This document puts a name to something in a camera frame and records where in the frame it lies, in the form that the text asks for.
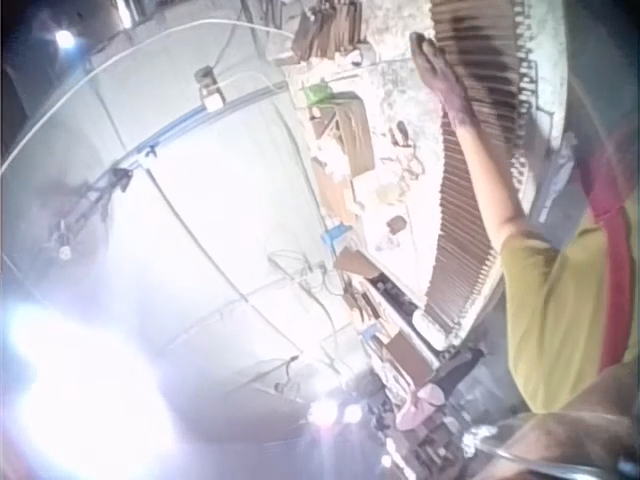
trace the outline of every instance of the gloved hand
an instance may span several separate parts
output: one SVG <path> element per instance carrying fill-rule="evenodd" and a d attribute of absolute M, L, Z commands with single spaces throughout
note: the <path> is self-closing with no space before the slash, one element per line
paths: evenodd
<path fill-rule="evenodd" d="M 409 40 L 411 58 L 418 75 L 427 88 L 440 99 L 449 115 L 451 126 L 456 129 L 470 125 L 473 121 L 473 110 L 464 87 L 444 53 L 438 50 L 433 40 L 427 39 L 422 33 L 413 32 Z"/>

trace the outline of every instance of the cardboard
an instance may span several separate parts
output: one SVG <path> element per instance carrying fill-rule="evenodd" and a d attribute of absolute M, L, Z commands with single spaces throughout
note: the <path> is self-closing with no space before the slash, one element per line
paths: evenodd
<path fill-rule="evenodd" d="M 387 342 L 384 350 L 416 388 L 423 387 L 433 377 L 431 365 L 402 333 L 398 333 Z"/>

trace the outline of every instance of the blue object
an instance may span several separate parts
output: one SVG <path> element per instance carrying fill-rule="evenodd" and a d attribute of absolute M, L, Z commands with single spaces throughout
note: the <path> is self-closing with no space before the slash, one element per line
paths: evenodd
<path fill-rule="evenodd" d="M 324 243 L 327 247 L 332 247 L 333 242 L 335 242 L 343 235 L 349 233 L 351 230 L 353 230 L 353 227 L 345 225 L 344 223 L 340 223 L 322 234 L 322 243 Z"/>

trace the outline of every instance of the yellow shirt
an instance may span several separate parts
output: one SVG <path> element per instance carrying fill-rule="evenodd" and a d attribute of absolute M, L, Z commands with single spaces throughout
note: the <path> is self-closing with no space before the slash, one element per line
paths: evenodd
<path fill-rule="evenodd" d="M 625 215 L 635 278 L 637 190 L 625 203 Z M 563 251 L 533 236 L 514 236 L 500 255 L 509 369 L 532 411 L 558 410 L 598 375 L 607 302 L 605 232 L 587 215 Z M 638 354 L 637 295 L 634 303 L 625 361 Z"/>

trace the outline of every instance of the red strap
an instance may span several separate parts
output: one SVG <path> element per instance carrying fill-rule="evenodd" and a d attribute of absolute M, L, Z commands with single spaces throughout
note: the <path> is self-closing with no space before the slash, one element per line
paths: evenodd
<path fill-rule="evenodd" d="M 611 139 L 614 152 L 619 151 L 616 145 L 630 130 L 618 132 Z M 605 146 L 589 162 L 579 164 L 589 207 L 607 238 L 607 304 L 600 371 L 622 361 L 633 317 L 632 257 L 624 216 L 624 203 L 630 191 L 621 192 L 611 153 Z"/>

